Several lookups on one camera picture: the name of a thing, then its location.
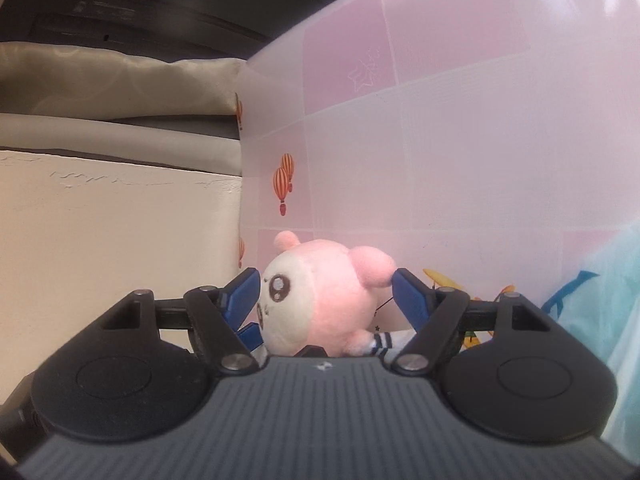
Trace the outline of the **pink plush toy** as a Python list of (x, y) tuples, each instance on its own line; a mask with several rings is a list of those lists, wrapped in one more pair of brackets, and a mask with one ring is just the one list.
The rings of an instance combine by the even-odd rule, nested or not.
[(379, 356), (387, 362), (416, 334), (412, 328), (372, 332), (380, 295), (390, 288), (394, 259), (378, 248), (333, 240), (301, 242), (291, 231), (274, 238), (277, 257), (260, 281), (256, 314), (270, 356), (308, 346), (330, 358)]

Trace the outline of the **white FamilyMart plastic bag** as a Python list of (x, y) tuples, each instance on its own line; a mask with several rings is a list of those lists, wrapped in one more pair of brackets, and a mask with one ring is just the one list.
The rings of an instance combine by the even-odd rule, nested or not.
[(541, 307), (614, 374), (617, 400), (602, 438), (639, 463), (639, 226), (590, 256)]

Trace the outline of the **beige cushion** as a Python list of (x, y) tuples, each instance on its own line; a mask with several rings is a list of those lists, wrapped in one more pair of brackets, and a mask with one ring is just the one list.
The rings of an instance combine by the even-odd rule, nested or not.
[(233, 116), (238, 58), (163, 62), (117, 51), (1, 45), (3, 113), (90, 120)]

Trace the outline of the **black cabinet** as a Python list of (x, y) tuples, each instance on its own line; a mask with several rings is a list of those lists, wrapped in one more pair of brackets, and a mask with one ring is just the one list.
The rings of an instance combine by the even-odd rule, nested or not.
[(336, 0), (4, 0), (1, 39), (165, 62), (247, 60)]

